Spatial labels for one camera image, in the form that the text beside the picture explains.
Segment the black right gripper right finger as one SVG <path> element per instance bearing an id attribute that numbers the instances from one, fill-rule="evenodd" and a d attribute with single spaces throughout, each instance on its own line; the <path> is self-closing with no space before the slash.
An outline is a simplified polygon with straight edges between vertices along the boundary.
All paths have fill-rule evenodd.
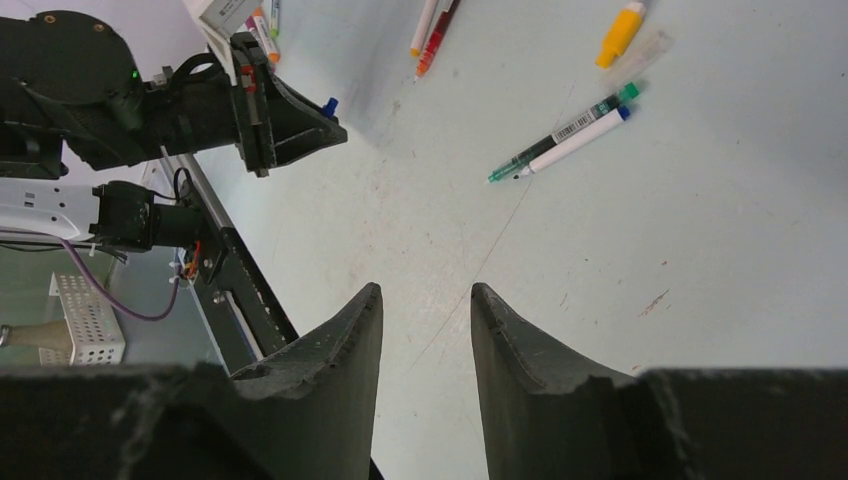
<path id="1" fill-rule="evenodd" d="M 493 479 L 843 479 L 843 369 L 629 376 L 522 318 L 489 285 L 470 327 Z"/>

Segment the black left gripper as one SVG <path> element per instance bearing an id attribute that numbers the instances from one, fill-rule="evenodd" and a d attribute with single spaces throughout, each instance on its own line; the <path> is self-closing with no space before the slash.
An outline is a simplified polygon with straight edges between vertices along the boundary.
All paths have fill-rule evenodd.
<path id="1" fill-rule="evenodd" d="M 320 105 L 276 75 L 267 98 L 270 63 L 251 33 L 234 34 L 230 45 L 237 81 L 231 91 L 236 145 L 248 172 L 264 178 L 273 163 L 288 166 L 347 142 L 348 132 L 336 116 L 326 117 Z"/>

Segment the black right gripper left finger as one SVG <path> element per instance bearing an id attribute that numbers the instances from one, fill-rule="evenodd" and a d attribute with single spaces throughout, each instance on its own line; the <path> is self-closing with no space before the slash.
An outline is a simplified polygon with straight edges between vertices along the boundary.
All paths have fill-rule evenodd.
<path id="1" fill-rule="evenodd" d="M 1 372 L 5 479 L 369 479 L 383 340 L 369 283 L 332 318 L 217 365 Z"/>

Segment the dark blue pen cap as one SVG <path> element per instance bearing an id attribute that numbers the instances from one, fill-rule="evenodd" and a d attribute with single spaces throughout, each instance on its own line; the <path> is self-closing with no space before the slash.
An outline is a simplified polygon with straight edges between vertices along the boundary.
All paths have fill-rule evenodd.
<path id="1" fill-rule="evenodd" d="M 326 104 L 322 107 L 321 114 L 325 118 L 333 118 L 335 116 L 338 104 L 339 104 L 339 101 L 336 98 L 330 97 L 327 100 Z"/>

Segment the red gel pen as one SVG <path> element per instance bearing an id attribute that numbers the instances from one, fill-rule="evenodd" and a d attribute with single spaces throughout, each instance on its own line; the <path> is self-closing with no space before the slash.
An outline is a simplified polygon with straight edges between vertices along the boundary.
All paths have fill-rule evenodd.
<path id="1" fill-rule="evenodd" d="M 448 1 L 439 12 L 435 25 L 425 37 L 421 54 L 416 58 L 415 80 L 423 78 L 430 70 L 460 4 L 460 1 Z"/>

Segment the white marker dark blue cap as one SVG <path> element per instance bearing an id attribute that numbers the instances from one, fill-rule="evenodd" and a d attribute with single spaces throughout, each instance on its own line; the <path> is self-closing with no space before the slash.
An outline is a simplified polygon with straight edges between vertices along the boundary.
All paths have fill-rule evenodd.
<path id="1" fill-rule="evenodd" d="M 618 125 L 624 123 L 630 118 L 630 116 L 631 109 L 628 106 L 623 105 L 618 107 L 615 111 L 604 115 L 582 130 L 574 133 L 568 139 L 533 159 L 527 166 L 522 168 L 518 173 L 514 174 L 512 179 L 519 180 L 539 173 L 556 163 L 558 160 L 574 153 L 597 138 L 603 136 L 610 130 L 616 128 Z"/>

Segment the green gel pen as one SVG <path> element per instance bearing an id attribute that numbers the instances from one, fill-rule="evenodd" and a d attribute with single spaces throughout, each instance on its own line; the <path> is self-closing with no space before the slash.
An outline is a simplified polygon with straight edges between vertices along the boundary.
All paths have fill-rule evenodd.
<path id="1" fill-rule="evenodd" d="M 589 124 L 597 121 L 602 116 L 610 113 L 618 107 L 627 104 L 631 100 L 638 97 L 640 89 L 635 82 L 627 83 L 618 91 L 607 96 L 603 100 L 581 112 L 574 119 L 567 122 L 563 127 L 555 130 L 553 133 L 543 137 L 531 146 L 525 148 L 502 165 L 494 169 L 487 177 L 488 183 L 496 183 L 504 180 L 509 175 L 518 172 L 521 168 L 527 166 L 536 157 L 542 155 L 556 145 L 562 143 L 566 139 L 573 136 L 580 130 L 585 129 Z"/>

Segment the yellow marker cap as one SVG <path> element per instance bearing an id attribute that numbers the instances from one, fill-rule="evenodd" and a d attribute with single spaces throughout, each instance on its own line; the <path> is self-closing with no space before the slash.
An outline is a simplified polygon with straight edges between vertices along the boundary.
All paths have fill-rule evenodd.
<path id="1" fill-rule="evenodd" d="M 646 11 L 647 7 L 643 1 L 630 1 L 623 7 L 601 42 L 600 52 L 595 60 L 596 66 L 608 69 L 626 52 L 643 24 Z"/>

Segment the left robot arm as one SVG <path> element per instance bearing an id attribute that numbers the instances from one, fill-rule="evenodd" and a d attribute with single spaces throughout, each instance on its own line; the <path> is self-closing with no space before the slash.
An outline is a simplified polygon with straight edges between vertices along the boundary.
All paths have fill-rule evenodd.
<path id="1" fill-rule="evenodd" d="M 62 150 L 96 171 L 235 146 L 258 177 L 346 142 L 338 118 L 276 77 L 237 7 L 193 18 L 208 49 L 146 81 L 106 22 L 65 10 L 1 21 L 1 223 L 70 242 L 147 251 L 199 239 L 193 205 L 129 182 L 64 185 Z"/>

